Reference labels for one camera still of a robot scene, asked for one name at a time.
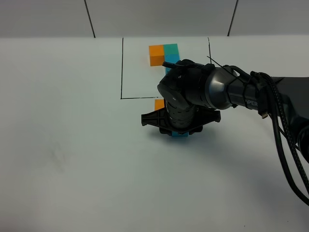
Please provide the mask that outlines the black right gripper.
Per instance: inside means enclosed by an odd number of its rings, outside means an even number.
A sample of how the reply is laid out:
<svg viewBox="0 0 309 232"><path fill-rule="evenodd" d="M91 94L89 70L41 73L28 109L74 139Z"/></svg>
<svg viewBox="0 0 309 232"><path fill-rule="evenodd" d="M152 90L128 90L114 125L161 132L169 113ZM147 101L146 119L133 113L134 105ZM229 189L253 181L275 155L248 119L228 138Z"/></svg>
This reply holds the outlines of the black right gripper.
<svg viewBox="0 0 309 232"><path fill-rule="evenodd" d="M150 125L158 127L161 134L171 135L173 131L189 135L202 132L203 126L212 122L220 122L219 111L210 110L205 107L192 106L184 110L165 106L141 116L143 126Z"/></svg>

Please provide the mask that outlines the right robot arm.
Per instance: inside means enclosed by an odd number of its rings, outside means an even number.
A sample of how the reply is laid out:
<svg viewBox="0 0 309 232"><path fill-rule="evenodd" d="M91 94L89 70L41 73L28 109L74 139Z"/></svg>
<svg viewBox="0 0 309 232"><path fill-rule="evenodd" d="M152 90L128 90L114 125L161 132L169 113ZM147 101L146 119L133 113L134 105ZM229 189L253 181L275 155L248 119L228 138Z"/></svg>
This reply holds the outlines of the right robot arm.
<svg viewBox="0 0 309 232"><path fill-rule="evenodd" d="M306 77L271 77L247 74L236 66L215 67L184 59L164 62L168 73L158 84L165 103L162 109L143 114L143 126L158 127L162 134L193 134L204 125L219 122L220 111L243 106L261 117L270 114L267 101L274 84L282 100L292 142L309 157L309 80Z"/></svg>

